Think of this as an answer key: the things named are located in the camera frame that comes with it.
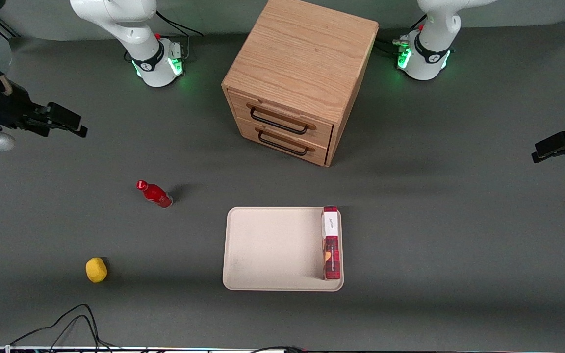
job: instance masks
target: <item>cabinet drawer front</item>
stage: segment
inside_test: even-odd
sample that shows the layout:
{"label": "cabinet drawer front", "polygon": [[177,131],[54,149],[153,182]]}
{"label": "cabinet drawer front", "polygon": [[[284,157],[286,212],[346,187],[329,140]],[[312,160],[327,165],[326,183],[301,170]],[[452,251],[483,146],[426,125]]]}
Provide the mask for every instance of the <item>cabinet drawer front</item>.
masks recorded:
{"label": "cabinet drawer front", "polygon": [[228,91],[237,114],[236,118],[251,121],[265,129],[275,131],[282,136],[300,139],[327,148],[333,126],[301,114],[285,111],[250,98],[243,94]]}
{"label": "cabinet drawer front", "polygon": [[317,165],[324,165],[326,148],[292,139],[244,119],[236,119],[241,136]]}

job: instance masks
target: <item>wooden drawer cabinet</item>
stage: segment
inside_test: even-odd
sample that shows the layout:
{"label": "wooden drawer cabinet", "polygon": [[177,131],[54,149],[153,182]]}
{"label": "wooden drawer cabinet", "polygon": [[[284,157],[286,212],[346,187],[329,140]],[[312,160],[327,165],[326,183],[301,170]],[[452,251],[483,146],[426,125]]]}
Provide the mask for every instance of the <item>wooden drawer cabinet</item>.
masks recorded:
{"label": "wooden drawer cabinet", "polygon": [[379,25],[269,0],[222,82],[247,139],[330,166]]}
{"label": "wooden drawer cabinet", "polygon": [[237,126],[244,138],[317,165],[324,164],[327,153],[325,147],[290,138],[244,119],[237,119]]}
{"label": "wooden drawer cabinet", "polygon": [[228,91],[235,118],[252,121],[278,134],[328,147],[332,124],[308,118],[302,114],[267,105],[258,99]]}

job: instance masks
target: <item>red bottle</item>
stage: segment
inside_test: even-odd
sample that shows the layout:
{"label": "red bottle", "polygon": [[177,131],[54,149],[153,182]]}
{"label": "red bottle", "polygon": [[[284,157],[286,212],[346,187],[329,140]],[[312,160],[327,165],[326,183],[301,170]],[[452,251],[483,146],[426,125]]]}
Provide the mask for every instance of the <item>red bottle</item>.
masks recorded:
{"label": "red bottle", "polygon": [[156,205],[167,208],[173,204],[171,196],[167,195],[158,185],[148,184],[143,180],[139,180],[136,183],[136,188],[143,192],[143,196],[148,199],[148,201],[152,201]]}

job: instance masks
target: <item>beige tray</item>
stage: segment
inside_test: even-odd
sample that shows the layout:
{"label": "beige tray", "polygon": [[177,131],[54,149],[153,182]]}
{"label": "beige tray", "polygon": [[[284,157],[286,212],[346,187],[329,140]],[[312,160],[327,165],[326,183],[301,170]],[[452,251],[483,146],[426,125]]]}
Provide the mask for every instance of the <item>beige tray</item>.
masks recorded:
{"label": "beige tray", "polygon": [[229,290],[337,291],[323,279],[322,207],[235,207],[228,212],[224,286]]}

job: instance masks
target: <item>drawer handle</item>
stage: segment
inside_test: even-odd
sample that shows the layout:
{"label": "drawer handle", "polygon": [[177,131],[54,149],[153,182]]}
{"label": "drawer handle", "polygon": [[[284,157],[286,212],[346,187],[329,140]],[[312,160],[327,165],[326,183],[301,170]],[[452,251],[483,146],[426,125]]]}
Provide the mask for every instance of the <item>drawer handle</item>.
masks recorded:
{"label": "drawer handle", "polygon": [[298,135],[303,135],[305,133],[307,133],[307,129],[309,128],[308,125],[305,124],[305,128],[302,130],[296,130],[296,129],[292,129],[290,127],[286,127],[284,125],[280,125],[278,123],[274,123],[273,121],[269,121],[267,119],[263,119],[260,116],[256,116],[254,115],[254,111],[256,110],[255,107],[252,107],[252,109],[250,109],[250,116],[256,120],[256,121],[260,121],[261,123],[265,123],[267,125],[271,125],[273,127],[278,127],[279,129],[283,129],[285,131],[289,131],[289,132],[293,132],[294,134],[298,134]]}
{"label": "drawer handle", "polygon": [[292,150],[291,148],[287,148],[287,147],[285,147],[285,146],[278,145],[278,143],[275,143],[275,142],[272,142],[272,141],[267,141],[266,139],[264,139],[264,138],[262,137],[262,134],[263,134],[262,131],[259,131],[259,132],[258,132],[258,140],[259,140],[260,142],[265,143],[266,145],[270,145],[270,146],[273,146],[273,147],[276,147],[276,148],[280,148],[281,150],[287,151],[287,152],[289,152],[289,153],[291,153],[291,154],[295,154],[296,156],[300,156],[300,157],[301,157],[301,156],[304,156],[304,155],[307,154],[307,152],[309,151],[309,148],[308,148],[308,147],[305,147],[305,150],[304,150],[303,152],[294,151],[294,150]]}

